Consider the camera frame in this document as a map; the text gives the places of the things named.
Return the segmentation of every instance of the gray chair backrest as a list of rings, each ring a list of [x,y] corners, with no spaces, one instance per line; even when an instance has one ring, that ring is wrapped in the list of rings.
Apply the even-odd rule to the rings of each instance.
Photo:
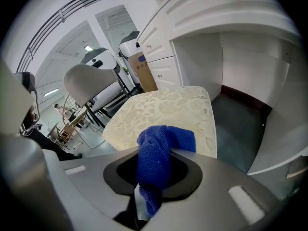
[[[65,74],[63,84],[72,98],[80,106],[84,106],[115,81],[118,81],[118,77],[112,69],[78,64]]]

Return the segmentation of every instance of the person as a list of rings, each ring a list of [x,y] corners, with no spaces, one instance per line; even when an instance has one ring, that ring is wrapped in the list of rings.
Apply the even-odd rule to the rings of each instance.
[[[33,107],[29,109],[27,112],[23,124],[25,126],[25,129],[28,129],[33,125]],[[82,158],[82,154],[79,153],[78,156],[75,156],[71,153],[67,153],[64,150],[62,150],[57,144],[52,142],[51,140],[47,139],[41,132],[39,132],[36,128],[33,128],[31,131],[29,131],[28,134],[25,135],[26,138],[30,138],[34,140],[36,143],[39,144],[39,146],[42,149],[51,150],[54,151],[60,161],[66,161],[66,160],[72,160],[72,159],[79,159]]]
[[[69,122],[72,122],[76,118],[76,116],[74,116],[73,113],[69,109],[63,108],[57,103],[54,105],[54,107],[59,112],[59,114],[64,115],[64,118],[68,120]],[[78,123],[76,124],[76,127],[82,128],[82,126]]]

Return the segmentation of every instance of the brown baseboard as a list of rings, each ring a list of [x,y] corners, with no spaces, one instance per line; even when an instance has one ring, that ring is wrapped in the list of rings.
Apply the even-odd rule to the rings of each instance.
[[[262,101],[249,96],[248,94],[241,92],[239,90],[233,89],[231,87],[227,87],[222,85],[221,86],[221,94],[224,94],[232,99],[235,99],[236,101],[239,101],[243,104],[245,104],[246,106],[249,106],[253,109],[258,110],[262,116],[267,117],[272,108],[270,106],[268,106],[266,103],[263,103]]]

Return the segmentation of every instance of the cardboard box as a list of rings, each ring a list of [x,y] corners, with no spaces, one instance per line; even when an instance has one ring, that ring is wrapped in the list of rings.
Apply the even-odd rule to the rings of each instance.
[[[137,75],[144,92],[158,90],[142,52],[129,57],[128,61]]]

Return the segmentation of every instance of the dark green floor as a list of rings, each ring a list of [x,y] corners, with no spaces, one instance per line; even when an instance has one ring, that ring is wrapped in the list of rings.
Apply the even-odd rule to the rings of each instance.
[[[217,133],[217,158],[247,173],[258,153],[266,120],[257,110],[223,94],[212,101],[212,108]]]

